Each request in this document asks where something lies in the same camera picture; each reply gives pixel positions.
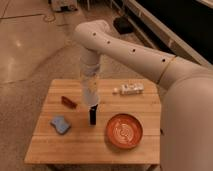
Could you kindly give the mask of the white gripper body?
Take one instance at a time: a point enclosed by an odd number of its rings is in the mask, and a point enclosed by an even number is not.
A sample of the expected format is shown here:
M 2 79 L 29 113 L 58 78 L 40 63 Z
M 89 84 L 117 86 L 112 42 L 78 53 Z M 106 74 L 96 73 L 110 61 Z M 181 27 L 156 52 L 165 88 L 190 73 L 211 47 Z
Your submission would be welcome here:
M 80 80 L 83 87 L 96 88 L 98 86 L 98 74 L 100 65 L 80 65 Z

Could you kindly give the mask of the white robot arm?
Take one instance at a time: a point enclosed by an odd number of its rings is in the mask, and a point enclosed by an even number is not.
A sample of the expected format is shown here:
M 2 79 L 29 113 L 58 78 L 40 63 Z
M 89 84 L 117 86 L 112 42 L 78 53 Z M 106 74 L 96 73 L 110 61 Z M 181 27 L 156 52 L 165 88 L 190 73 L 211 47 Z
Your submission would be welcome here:
M 161 108 L 161 171 L 213 171 L 213 67 L 110 35 L 104 20 L 76 26 L 82 46 L 84 102 L 99 103 L 97 75 L 106 54 L 166 90 Z

